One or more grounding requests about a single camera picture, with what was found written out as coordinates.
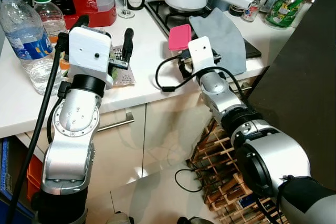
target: white countertop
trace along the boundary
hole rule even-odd
[[[247,71],[237,75],[238,80],[261,74],[279,54],[294,31],[293,28],[285,31],[274,30],[263,24],[260,15],[253,23],[247,23],[227,12],[225,14],[235,23],[242,36],[262,53],[262,58],[246,61]],[[155,70],[162,60],[171,56],[167,48],[167,37],[146,9],[136,11],[133,19],[117,18],[112,26],[104,29],[112,35],[112,44],[117,46],[123,43],[123,35],[128,27],[134,30],[134,49],[130,65],[137,83],[134,86],[106,91],[100,108],[101,113],[198,89],[193,82],[169,94],[157,89],[154,85]],[[166,86],[177,85],[182,80],[177,65],[166,65],[161,70],[160,82]],[[7,39],[0,55],[0,91],[0,137],[33,130],[43,97],[34,90]],[[51,97],[46,118],[56,99],[56,96]]]

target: pink sponge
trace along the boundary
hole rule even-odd
[[[188,48],[191,41],[191,26],[189,24],[175,26],[169,32],[169,50],[183,50]]]

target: screw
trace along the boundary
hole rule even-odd
[[[250,157],[254,157],[256,154],[253,152],[247,153],[246,157],[250,158]]]

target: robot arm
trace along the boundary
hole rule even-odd
[[[68,77],[72,83],[61,84],[65,97],[53,112],[55,133],[44,158],[41,191],[32,199],[37,210],[33,223],[85,223],[101,99],[113,85],[112,68],[128,69],[132,38],[129,28],[123,58],[110,59],[109,34],[83,26],[70,31]]]
[[[291,224],[336,223],[335,192],[311,178],[302,147],[242,103],[217,72],[200,71],[214,66],[207,37],[188,47],[204,103],[230,136],[246,185],[261,197],[271,197]]]

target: floor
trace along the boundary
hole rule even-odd
[[[201,191],[189,193],[176,184],[174,174],[183,168],[188,167],[179,164],[88,200],[86,224],[105,224],[115,211],[132,216],[135,224],[176,224],[181,216],[199,216],[219,223],[217,213],[203,203]],[[177,179],[189,190],[197,190],[199,182],[195,177],[185,171]]]

